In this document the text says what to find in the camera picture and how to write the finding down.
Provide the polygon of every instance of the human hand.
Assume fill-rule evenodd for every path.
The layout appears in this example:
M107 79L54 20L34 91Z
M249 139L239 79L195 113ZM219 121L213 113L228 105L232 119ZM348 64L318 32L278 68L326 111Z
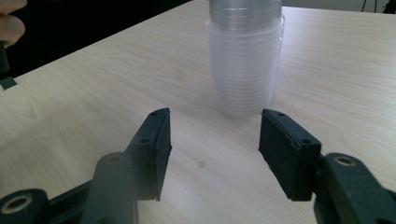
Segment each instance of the human hand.
M0 0L0 41L7 48L15 44L25 32L23 22L9 13L25 7L27 0Z

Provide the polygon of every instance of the wire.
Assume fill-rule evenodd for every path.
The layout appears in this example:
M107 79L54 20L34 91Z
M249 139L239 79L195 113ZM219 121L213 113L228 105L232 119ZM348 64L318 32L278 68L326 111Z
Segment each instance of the wire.
M367 1L367 0L364 0L363 8L361 9L361 11L364 11L364 6L366 6L366 1Z

